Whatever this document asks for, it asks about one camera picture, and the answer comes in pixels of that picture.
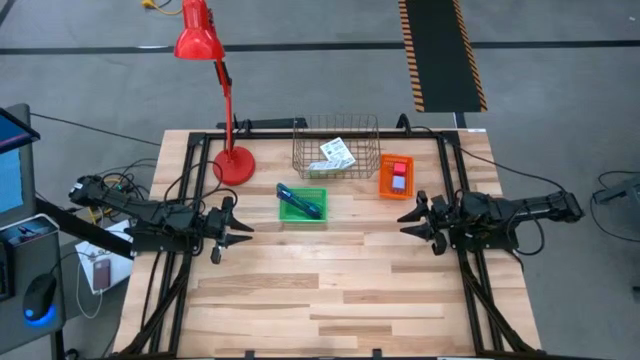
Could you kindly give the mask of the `green plastic basket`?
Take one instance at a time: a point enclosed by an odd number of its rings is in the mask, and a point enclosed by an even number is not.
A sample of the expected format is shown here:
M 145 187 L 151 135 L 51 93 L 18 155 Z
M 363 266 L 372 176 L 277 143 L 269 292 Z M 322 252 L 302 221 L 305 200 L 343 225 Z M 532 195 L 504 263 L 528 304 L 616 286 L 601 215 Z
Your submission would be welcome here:
M 320 218 L 312 218 L 294 205 L 281 200 L 278 219 L 285 223 L 326 223 L 328 218 L 328 193 L 326 188 L 292 188 L 299 198 L 306 200 L 321 211 Z

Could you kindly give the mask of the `white paper sheet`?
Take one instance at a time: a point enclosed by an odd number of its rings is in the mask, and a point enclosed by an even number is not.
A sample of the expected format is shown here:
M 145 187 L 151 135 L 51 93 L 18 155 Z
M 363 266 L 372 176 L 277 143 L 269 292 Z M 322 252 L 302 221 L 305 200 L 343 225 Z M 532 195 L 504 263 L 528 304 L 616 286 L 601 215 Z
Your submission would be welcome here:
M 110 290 L 115 285 L 128 279 L 132 272 L 133 261 L 131 259 L 116 255 L 112 252 L 97 247 L 87 241 L 78 243 L 75 246 L 77 258 L 79 260 L 76 268 L 76 276 L 80 285 L 87 285 L 92 295 L 101 295 Z M 109 258 L 111 261 L 111 285 L 108 289 L 97 292 L 92 290 L 93 263 L 97 260 Z

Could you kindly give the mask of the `grey stand foot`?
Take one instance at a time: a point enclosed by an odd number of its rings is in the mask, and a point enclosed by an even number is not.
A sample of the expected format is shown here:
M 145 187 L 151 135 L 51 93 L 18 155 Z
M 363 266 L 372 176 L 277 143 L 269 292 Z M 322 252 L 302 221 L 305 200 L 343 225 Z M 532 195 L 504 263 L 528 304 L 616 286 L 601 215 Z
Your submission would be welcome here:
M 627 197 L 633 205 L 640 206 L 640 172 L 632 177 L 593 194 L 597 204 L 607 204 L 616 198 Z

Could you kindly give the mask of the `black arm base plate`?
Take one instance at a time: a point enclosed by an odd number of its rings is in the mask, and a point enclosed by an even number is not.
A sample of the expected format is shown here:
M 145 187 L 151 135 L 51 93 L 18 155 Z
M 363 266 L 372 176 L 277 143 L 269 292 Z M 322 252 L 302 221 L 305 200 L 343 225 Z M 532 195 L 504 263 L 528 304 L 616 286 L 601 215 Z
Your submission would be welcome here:
M 193 233 L 169 228 L 134 226 L 124 232 L 132 237 L 132 250 L 135 252 L 192 252 L 199 248 L 200 243 Z
M 479 249 L 514 250 L 519 247 L 518 240 L 513 233 L 501 232 L 475 233 L 451 231 L 450 242 L 453 248 L 461 247 L 467 251 Z

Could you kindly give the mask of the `black diagonal beam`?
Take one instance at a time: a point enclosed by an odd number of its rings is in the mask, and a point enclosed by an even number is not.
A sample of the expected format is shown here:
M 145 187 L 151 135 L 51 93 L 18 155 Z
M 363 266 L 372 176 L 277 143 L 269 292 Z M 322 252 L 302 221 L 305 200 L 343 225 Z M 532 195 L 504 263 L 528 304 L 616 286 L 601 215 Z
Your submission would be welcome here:
M 56 205 L 42 199 L 36 199 L 36 209 L 39 213 L 52 218 L 62 232 L 85 240 L 97 247 L 116 255 L 132 259 L 132 244 L 111 232 L 81 220 L 71 213 L 60 209 Z

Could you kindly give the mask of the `orange plastic basket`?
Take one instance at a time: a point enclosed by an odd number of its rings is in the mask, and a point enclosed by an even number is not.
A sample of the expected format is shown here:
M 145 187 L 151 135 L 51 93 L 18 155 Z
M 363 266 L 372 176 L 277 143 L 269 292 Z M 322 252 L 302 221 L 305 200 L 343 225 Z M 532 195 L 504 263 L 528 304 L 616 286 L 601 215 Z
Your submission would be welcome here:
M 393 164 L 403 162 L 407 165 L 406 190 L 398 193 L 392 190 Z M 382 154 L 379 169 L 379 195 L 383 198 L 404 200 L 413 196 L 414 190 L 414 159 L 411 156 Z

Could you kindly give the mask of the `black hazard-striped floor mat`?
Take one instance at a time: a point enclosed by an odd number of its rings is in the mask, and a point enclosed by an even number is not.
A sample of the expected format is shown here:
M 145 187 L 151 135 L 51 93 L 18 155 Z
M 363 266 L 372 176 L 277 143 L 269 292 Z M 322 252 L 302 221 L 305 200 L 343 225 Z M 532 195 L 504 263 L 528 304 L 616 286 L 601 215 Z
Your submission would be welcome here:
M 415 109 L 487 111 L 459 0 L 397 1 Z

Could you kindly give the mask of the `black power strip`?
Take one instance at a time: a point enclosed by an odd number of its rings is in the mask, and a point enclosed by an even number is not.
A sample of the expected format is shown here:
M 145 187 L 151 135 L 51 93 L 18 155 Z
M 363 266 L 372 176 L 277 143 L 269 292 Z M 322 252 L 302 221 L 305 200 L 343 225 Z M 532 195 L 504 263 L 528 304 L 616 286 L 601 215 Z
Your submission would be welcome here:
M 233 120 L 231 125 L 232 130 L 238 130 L 238 131 L 245 130 L 247 132 L 252 131 L 254 129 L 293 129 L 293 128 L 305 129 L 307 127 L 308 127 L 308 123 L 304 117 L 275 118 L 275 119 L 261 119 L 261 120 L 245 119 L 242 121 Z

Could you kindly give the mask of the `black aluminium table frame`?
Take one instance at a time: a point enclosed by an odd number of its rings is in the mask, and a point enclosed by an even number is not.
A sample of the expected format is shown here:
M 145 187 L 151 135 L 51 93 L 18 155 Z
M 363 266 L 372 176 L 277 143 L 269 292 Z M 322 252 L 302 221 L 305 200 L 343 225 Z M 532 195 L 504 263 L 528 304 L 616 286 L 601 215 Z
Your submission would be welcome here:
M 399 232 L 396 219 L 414 200 L 378 195 L 377 175 L 362 179 L 302 179 L 293 168 L 292 130 L 239 135 L 257 162 L 253 177 L 234 187 L 234 215 L 253 240 L 210 260 L 213 241 L 192 260 L 182 314 L 165 317 L 159 351 L 178 358 L 474 354 L 474 339 L 454 250 L 435 256 L 424 240 Z M 458 164 L 471 190 L 500 195 L 495 167 L 453 153 L 427 134 L 381 134 L 382 153 L 414 159 L 415 188 L 430 196 L 460 187 Z M 328 192 L 324 223 L 278 218 L 276 183 Z M 540 340 L 521 265 L 500 250 L 484 252 L 496 305 L 530 346 Z

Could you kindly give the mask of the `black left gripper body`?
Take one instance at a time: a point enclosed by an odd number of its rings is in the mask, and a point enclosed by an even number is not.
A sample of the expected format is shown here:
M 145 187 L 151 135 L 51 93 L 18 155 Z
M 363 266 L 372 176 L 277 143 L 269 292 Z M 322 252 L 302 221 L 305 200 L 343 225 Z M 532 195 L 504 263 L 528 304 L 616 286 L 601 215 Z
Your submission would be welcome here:
M 215 240 L 211 252 L 211 262 L 220 264 L 222 252 L 229 247 L 226 238 L 227 211 L 225 208 L 212 208 L 205 218 L 205 236 Z

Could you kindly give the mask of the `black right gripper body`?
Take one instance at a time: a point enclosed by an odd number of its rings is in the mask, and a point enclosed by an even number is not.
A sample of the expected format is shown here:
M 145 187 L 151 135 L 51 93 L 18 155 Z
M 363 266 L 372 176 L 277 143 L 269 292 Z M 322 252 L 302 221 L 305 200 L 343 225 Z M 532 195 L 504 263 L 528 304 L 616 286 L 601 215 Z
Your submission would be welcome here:
M 450 227 L 450 215 L 451 205 L 445 201 L 444 197 L 442 195 L 433 197 L 430 224 L 433 228 L 432 250 L 436 256 L 444 254 L 447 250 L 448 242 L 443 231 Z

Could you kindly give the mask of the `white product box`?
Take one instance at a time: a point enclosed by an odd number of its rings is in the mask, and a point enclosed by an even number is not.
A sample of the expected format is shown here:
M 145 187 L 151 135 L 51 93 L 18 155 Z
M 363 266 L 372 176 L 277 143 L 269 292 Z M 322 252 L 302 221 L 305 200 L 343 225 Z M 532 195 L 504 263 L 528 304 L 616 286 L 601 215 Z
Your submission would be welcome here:
M 355 157 L 340 137 L 321 145 L 320 150 L 328 161 L 336 162 L 340 169 L 349 168 L 356 163 Z

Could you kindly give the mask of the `grey side desk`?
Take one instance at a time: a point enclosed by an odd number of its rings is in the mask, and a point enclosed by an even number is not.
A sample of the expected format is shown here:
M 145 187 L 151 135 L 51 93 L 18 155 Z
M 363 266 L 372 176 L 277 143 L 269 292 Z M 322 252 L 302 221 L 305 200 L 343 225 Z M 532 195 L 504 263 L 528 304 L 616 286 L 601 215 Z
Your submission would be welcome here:
M 66 311 L 58 233 L 59 226 L 44 214 L 0 228 L 0 354 L 50 335 L 52 357 L 64 357 Z M 23 296 L 32 280 L 43 273 L 57 280 L 55 317 L 43 326 L 31 326 L 22 315 Z

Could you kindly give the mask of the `black computer mouse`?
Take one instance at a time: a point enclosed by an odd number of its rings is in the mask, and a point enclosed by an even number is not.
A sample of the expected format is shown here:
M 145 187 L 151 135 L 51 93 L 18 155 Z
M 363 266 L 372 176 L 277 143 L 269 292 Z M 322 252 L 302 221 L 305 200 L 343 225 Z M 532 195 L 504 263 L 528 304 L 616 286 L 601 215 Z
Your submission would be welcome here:
M 54 295 L 57 280 L 51 273 L 36 276 L 22 301 L 22 315 L 31 326 L 43 326 L 55 317 Z

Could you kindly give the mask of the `red desk lamp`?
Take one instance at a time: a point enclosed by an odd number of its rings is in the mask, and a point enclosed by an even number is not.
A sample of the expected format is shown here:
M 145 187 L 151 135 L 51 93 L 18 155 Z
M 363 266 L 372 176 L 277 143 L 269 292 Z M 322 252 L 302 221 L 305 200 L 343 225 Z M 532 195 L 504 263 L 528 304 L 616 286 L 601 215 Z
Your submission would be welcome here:
M 225 63 L 225 50 L 219 40 L 213 11 L 206 0 L 182 0 L 184 29 L 179 35 L 174 56 L 186 60 L 213 61 L 215 71 L 225 99 L 226 144 L 214 162 L 214 175 L 226 185 L 241 185 L 255 171 L 255 159 L 245 147 L 236 147 L 233 136 L 232 80 Z

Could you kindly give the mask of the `monitor with blue screen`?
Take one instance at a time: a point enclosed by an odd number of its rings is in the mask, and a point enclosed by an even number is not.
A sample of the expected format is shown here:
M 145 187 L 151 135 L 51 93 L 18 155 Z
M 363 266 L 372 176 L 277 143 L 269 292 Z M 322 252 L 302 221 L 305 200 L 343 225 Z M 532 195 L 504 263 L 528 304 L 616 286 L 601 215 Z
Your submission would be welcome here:
M 27 104 L 0 107 L 0 227 L 36 213 L 32 144 L 40 138 Z

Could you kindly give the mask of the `white box with green side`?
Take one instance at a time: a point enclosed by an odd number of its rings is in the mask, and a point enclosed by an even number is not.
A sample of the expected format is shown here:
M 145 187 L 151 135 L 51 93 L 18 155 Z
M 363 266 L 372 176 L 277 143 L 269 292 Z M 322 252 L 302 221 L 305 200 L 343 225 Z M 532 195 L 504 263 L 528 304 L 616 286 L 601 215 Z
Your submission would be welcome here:
M 341 172 L 342 170 L 343 168 L 341 167 L 341 162 L 339 160 L 312 162 L 307 168 L 310 177 L 333 175 Z

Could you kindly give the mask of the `brown phone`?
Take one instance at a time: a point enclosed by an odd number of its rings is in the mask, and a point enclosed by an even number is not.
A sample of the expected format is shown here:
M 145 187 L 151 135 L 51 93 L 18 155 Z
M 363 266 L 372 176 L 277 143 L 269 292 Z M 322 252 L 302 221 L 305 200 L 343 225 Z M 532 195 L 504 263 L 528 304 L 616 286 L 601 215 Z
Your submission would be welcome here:
M 92 290 L 102 292 L 111 285 L 111 261 L 109 258 L 93 263 Z

